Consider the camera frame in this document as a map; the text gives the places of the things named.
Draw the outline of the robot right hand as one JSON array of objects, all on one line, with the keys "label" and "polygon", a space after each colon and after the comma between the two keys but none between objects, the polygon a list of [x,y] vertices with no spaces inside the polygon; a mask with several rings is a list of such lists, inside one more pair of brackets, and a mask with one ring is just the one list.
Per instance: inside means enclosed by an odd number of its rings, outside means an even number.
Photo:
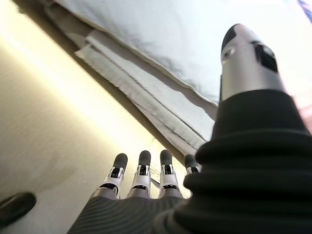
[{"label": "robot right hand", "polygon": [[184,199],[168,150],[150,196],[151,154],[119,196],[128,158],[116,156],[71,234],[309,234],[312,136],[283,88],[273,51],[243,24],[221,47],[220,99],[211,140],[184,158]]}]

